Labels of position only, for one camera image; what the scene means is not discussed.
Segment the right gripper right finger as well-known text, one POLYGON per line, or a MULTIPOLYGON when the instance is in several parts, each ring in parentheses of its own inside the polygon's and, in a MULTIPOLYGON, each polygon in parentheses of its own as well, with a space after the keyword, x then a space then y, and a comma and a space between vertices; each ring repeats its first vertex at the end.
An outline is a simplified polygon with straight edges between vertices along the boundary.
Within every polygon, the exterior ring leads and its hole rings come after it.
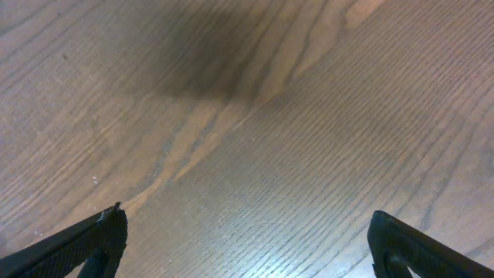
POLYGON ((373 213, 367 241, 373 257, 375 276, 487 277, 493 270, 414 229, 394 216, 373 213))

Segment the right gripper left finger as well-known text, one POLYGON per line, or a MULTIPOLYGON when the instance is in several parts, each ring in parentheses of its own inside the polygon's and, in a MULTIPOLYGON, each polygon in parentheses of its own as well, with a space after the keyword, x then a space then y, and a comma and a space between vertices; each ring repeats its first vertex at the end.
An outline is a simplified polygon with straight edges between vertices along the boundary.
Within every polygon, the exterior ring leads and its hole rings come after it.
POLYGON ((127 247, 128 221, 120 203, 1 259, 2 277, 114 278, 127 247))

